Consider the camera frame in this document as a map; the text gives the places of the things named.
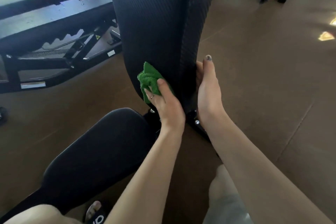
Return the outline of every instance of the painted fingernail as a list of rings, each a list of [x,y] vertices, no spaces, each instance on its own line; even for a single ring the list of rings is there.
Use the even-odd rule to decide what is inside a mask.
[[[164,79],[158,79],[158,80],[157,80],[157,84],[163,84],[164,82],[165,82]]]

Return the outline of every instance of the hand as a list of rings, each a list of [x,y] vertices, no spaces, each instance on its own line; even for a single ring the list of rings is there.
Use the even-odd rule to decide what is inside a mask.
[[[173,130],[180,132],[184,131],[186,116],[179,100],[170,91],[167,82],[164,79],[158,79],[157,85],[162,96],[155,95],[146,90],[149,101],[156,107],[161,119],[161,129]]]
[[[196,90],[198,92],[198,118],[207,130],[212,123],[223,114],[226,114],[222,104],[221,88],[216,78],[215,65],[210,55],[202,62],[196,63]]]

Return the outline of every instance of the forearm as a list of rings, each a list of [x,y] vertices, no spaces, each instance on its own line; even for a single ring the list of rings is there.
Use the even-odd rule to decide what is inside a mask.
[[[106,224],[162,222],[182,133],[162,129],[147,157],[109,214]]]
[[[254,223],[332,223],[226,114],[207,132]]]

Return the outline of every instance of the grey shorts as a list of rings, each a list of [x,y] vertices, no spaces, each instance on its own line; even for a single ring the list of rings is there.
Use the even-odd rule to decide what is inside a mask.
[[[238,194],[223,197],[212,205],[203,224],[253,224]]]

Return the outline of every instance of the green towel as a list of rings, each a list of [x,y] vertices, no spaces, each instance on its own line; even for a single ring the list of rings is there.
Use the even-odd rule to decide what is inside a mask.
[[[145,101],[146,104],[149,104],[150,101],[146,95],[145,89],[152,92],[153,94],[161,96],[161,92],[159,91],[157,84],[157,80],[160,78],[164,79],[158,70],[156,70],[148,62],[145,62],[143,65],[143,71],[138,74],[138,80],[140,81],[140,88],[143,94],[143,100]]]

